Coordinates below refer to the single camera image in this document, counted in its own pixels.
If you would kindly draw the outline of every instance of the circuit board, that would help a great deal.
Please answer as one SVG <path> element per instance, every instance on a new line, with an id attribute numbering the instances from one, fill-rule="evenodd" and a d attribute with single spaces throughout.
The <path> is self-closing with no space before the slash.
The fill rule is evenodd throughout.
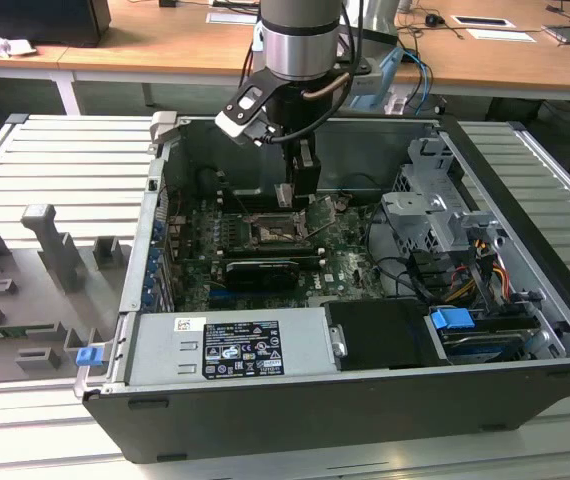
<path id="1" fill-rule="evenodd" d="M 174 255 L 175 304 L 182 311 L 296 308 L 337 299 L 382 298 L 363 244 L 373 206 L 321 197 L 300 212 L 225 213 L 215 201 L 181 208 Z M 236 260 L 292 261 L 293 288 L 230 291 L 224 269 Z"/>

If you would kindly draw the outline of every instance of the wooden desk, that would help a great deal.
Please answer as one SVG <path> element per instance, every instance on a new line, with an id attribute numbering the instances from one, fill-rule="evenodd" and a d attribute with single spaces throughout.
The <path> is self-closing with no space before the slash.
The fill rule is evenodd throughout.
<path id="1" fill-rule="evenodd" d="M 100 47 L 67 49 L 61 69 L 240 75 L 253 27 L 205 23 L 207 5 L 110 0 L 109 6 L 112 24 Z"/>
<path id="2" fill-rule="evenodd" d="M 448 25 L 450 15 L 502 17 L 519 30 L 544 24 L 569 24 L 545 11 L 554 0 L 422 0 L 437 8 Z M 155 0 L 110 0 L 111 28 L 98 48 L 39 46 L 39 55 L 0 59 L 0 77 L 50 79 L 56 82 L 67 113 L 82 112 L 74 82 L 112 81 L 149 84 L 234 85 L 251 40 L 252 28 L 205 23 L 209 8 L 185 4 L 159 8 Z M 565 3 L 570 14 L 570 2 Z M 425 12 L 399 15 L 397 24 L 424 26 Z M 536 43 L 465 40 L 445 29 L 419 38 L 422 58 L 434 71 L 433 93 L 570 100 L 570 46 L 558 47 L 544 32 L 530 33 Z M 413 48 L 405 32 L 401 39 Z M 395 84 L 409 89 L 418 80 L 414 65 L 399 69 Z"/>
<path id="3" fill-rule="evenodd" d="M 559 2 L 546 0 L 422 0 L 424 8 L 436 8 L 451 27 L 460 27 L 451 15 L 505 18 L 514 30 L 539 30 L 542 25 L 569 25 L 569 20 L 547 12 L 545 6 Z M 570 2 L 565 2 L 570 15 Z M 398 15 L 398 26 L 416 24 L 425 27 L 425 12 Z M 528 33 L 536 43 L 476 40 L 465 30 L 457 30 L 459 40 L 447 29 L 427 30 L 418 39 L 423 60 L 434 71 L 434 91 L 474 95 L 529 98 L 570 97 L 570 46 L 558 46 L 546 32 Z M 401 39 L 407 48 L 414 48 L 408 33 Z M 403 66 L 396 81 L 415 79 L 415 67 Z"/>

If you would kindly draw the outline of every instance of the desk surface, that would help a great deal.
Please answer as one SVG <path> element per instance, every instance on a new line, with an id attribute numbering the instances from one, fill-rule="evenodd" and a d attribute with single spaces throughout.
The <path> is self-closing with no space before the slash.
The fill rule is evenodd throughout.
<path id="1" fill-rule="evenodd" d="M 505 18 L 517 30 L 540 30 L 542 25 L 569 25 L 569 20 L 547 12 L 553 0 L 423 0 L 424 8 L 437 8 L 449 26 L 458 25 L 450 15 Z M 565 2 L 570 15 L 570 2 Z M 398 25 L 417 23 L 424 26 L 425 12 L 398 15 Z M 465 30 L 458 30 L 459 40 L 450 30 L 425 31 L 418 39 L 421 56 L 434 71 L 438 85 L 570 90 L 570 46 L 558 42 L 546 32 L 529 33 L 536 43 L 476 40 Z M 401 34 L 407 48 L 413 40 Z M 404 69 L 401 76 L 407 74 Z"/>
<path id="2" fill-rule="evenodd" d="M 502 17 L 519 30 L 540 30 L 544 24 L 569 24 L 545 11 L 553 0 L 422 0 L 421 7 L 437 8 L 450 26 L 452 14 Z M 99 48 L 38 47 L 39 55 L 3 60 L 0 66 L 60 68 L 112 72 L 152 72 L 201 75 L 238 75 L 252 28 L 207 24 L 206 6 L 185 4 L 159 8 L 155 0 L 131 3 L 110 0 L 111 28 Z M 565 3 L 570 15 L 570 2 Z M 424 26 L 425 12 L 399 15 L 397 23 Z M 489 87 L 570 91 L 570 46 L 557 46 L 544 32 L 530 33 L 536 43 L 465 40 L 446 29 L 425 31 L 418 40 L 422 58 L 434 71 L 439 86 Z M 401 39 L 413 47 L 406 33 Z M 417 69 L 403 65 L 399 83 L 417 80 Z"/>

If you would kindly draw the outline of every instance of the floor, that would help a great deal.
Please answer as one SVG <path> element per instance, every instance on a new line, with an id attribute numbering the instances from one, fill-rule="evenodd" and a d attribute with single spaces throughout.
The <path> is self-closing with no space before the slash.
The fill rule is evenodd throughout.
<path id="1" fill-rule="evenodd" d="M 93 115 L 146 115 L 155 110 L 215 114 L 233 93 L 231 87 L 154 85 L 157 106 L 148 108 L 143 103 L 142 89 L 138 84 L 80 82 L 78 91 L 87 114 Z M 485 119 L 490 105 L 488 98 L 445 99 L 447 112 L 464 120 Z M 430 101 L 434 104 L 438 98 L 430 98 Z M 527 121 L 536 108 L 537 105 L 531 101 L 512 100 L 504 102 L 494 114 L 496 119 L 526 122 L 538 141 L 567 167 L 570 164 L 570 104 L 545 102 L 538 108 L 536 118 Z M 63 114 L 64 111 L 52 82 L 0 79 L 0 126 L 10 113 Z"/>

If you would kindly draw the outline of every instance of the computer case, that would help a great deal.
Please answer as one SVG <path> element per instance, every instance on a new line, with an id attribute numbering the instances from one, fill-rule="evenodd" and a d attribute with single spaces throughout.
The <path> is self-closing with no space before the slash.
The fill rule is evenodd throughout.
<path id="1" fill-rule="evenodd" d="M 111 21 L 107 0 L 0 0 L 0 37 L 95 47 Z"/>

